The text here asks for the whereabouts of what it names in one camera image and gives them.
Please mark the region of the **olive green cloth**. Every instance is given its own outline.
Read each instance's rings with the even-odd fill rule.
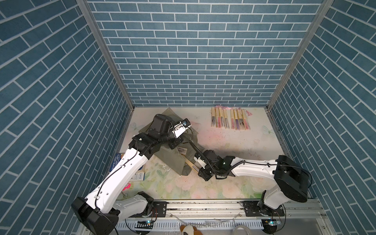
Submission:
[[[181,121],[184,118],[179,117],[172,111],[171,108],[166,109],[163,113],[163,115],[169,116],[174,121]],[[149,123],[145,127],[143,127],[141,130],[139,130],[139,133],[141,132],[147,132],[149,130],[149,127],[152,123]],[[201,151],[203,150],[203,147],[197,144],[197,134],[198,132],[194,130],[193,127],[188,129],[185,133],[182,134],[183,136],[183,143],[188,142],[191,140]],[[183,147],[187,149],[187,153],[185,157],[190,160],[192,163],[195,163],[196,161],[193,159],[195,155],[195,150],[191,147],[189,143],[180,143],[178,146]],[[187,176],[191,172],[191,167],[189,167],[185,163],[184,157],[179,153],[177,148],[170,149],[170,147],[165,144],[161,146],[161,149],[154,153],[155,156],[157,156],[160,160],[162,160],[166,165],[168,165],[172,170],[174,170],[177,174]]]

